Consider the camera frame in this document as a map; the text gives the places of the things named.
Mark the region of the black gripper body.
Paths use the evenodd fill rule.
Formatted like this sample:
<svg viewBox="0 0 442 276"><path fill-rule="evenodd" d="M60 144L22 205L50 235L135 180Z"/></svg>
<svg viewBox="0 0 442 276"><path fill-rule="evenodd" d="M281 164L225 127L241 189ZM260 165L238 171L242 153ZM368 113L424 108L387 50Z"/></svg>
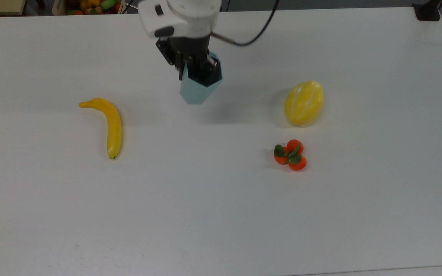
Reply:
<svg viewBox="0 0 442 276"><path fill-rule="evenodd" d="M156 41L156 47L162 53L169 65L173 65L178 70L178 64L181 61L188 63L187 69L195 77L210 77L205 72L205 60L211 58L210 35L200 38L189 37L160 37Z"/></svg>

